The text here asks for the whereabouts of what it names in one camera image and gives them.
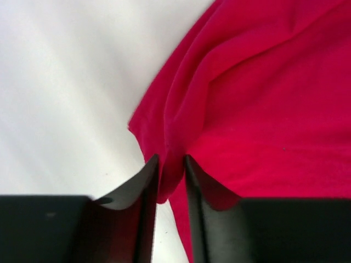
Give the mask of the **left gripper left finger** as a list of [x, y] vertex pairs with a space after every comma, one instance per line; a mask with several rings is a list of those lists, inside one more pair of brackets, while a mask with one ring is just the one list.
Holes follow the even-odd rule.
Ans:
[[158, 156], [99, 199], [2, 195], [1, 262], [150, 262]]

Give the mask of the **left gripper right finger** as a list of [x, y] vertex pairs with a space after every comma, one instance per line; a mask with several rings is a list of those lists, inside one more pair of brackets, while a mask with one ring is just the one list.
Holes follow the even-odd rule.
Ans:
[[184, 164], [195, 262], [350, 262], [350, 200], [238, 198]]

